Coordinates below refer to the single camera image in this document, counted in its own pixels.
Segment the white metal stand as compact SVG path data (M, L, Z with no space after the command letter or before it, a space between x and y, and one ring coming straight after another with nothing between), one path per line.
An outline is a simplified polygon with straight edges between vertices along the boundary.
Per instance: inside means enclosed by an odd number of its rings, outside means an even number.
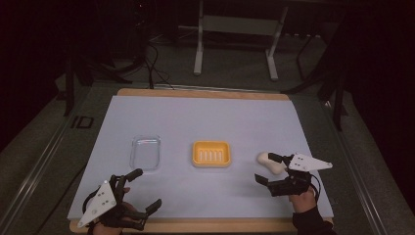
M204 13L204 0L199 0L198 41L193 74L202 74L204 58L204 32L211 31L271 36L273 41L271 46L265 50L265 58L270 79L273 81L278 80L279 75L276 69L274 54L276 51L279 38L282 35L282 29L285 24L285 19L288 15L288 11L288 7L283 7L280 11L278 20L262 20L206 15Z

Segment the white soap bar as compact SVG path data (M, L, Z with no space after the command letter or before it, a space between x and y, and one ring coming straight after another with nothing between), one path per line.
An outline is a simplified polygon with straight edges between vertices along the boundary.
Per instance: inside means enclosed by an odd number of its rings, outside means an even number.
M271 173L278 175L285 171L286 166L284 163L278 163L269 159L270 153L262 152L257 157L256 160L260 165L265 166Z

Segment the metal floor rail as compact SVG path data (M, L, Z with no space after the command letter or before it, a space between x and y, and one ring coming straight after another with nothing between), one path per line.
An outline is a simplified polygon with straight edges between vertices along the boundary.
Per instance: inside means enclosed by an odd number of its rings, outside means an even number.
M374 205L369 191L366 188L366 184L363 180L363 177L358 170L358 164L354 160L354 157L349 149L349 146L346 142L346 137L342 131L339 131L337 129L336 125L332 120L332 116L334 114L334 107L331 105L330 102L323 102L322 108L324 110L326 119L329 121L334 131L334 135L337 139L339 148L341 149L343 158L346 161L347 172L349 174L356 195L360 201L360 204L364 210L364 213L368 219L368 222L374 235L388 235L386 227L380 218L378 210Z
M11 228L16 223L16 220L22 213L25 205L29 201L31 195L36 189L41 177L43 176L45 169L49 162L53 159L63 136L70 124L74 120L74 114L70 114L67 117L63 117L57 130L53 133L48 144L42 151L39 159L33 165L26 178L23 180L17 194L14 196L10 205L7 207L4 215L0 218L0 235L7 235Z

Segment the yellow soap dish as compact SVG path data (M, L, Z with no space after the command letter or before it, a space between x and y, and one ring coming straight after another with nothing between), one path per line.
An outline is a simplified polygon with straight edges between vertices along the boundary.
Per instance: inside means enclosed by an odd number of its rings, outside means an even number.
M192 163L195 167L227 167L232 163L230 146L226 141L196 141Z

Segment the clear plastic container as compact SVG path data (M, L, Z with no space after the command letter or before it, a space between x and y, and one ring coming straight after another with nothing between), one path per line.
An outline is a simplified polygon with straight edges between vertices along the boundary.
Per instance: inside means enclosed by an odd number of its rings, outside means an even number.
M137 135L132 140L130 167L156 170L161 162L161 139L158 135Z

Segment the person's left hand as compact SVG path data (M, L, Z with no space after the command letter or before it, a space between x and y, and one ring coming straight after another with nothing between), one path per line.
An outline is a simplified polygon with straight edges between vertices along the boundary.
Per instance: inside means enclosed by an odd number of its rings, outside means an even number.
M129 187L123 189L124 193L128 193L130 191ZM130 211L136 211L136 209L129 203L123 202L124 206L126 206ZM123 220L132 221L132 218L124 217ZM123 228L118 227L108 227L102 224L101 222L96 222L94 228L92 229L92 235L121 235Z

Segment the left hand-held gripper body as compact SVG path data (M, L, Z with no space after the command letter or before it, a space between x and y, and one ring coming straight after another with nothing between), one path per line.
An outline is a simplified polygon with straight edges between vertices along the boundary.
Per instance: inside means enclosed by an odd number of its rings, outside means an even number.
M130 211L123 203L124 186L128 182L125 175L113 175L91 193L84 202L83 215L78 228L93 228L96 222L108 227L131 228L142 231L148 216L145 212Z

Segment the person's right hand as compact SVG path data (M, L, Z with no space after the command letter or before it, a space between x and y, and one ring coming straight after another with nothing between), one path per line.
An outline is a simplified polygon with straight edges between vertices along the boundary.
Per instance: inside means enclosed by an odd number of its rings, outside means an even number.
M293 206L294 213L305 213L317 207L312 187L299 195L290 195L289 201Z

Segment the black stand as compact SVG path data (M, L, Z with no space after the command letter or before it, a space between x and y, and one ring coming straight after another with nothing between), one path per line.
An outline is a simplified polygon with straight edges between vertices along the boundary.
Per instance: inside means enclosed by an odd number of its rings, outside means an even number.
M74 108L74 78L77 77L80 83L90 86L93 82L91 70L100 72L115 82L131 84L131 81L121 78L114 71L106 69L87 56L80 54L68 56L65 63L65 90L59 93L60 97L66 101L65 117Z
M302 90L321 82L317 92L317 98L322 102L328 102L335 97L333 108L333 123L341 131L343 95L348 69L347 43L335 33L327 45L316 67L306 77L305 81L293 88L283 90L282 94L296 94Z

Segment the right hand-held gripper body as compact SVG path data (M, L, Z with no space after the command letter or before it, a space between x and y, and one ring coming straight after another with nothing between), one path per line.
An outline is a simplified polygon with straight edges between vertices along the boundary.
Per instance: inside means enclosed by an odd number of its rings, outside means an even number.
M284 180L268 182L268 190L273 197L299 195L311 185L313 170L332 168L333 165L303 154L282 156L288 176Z

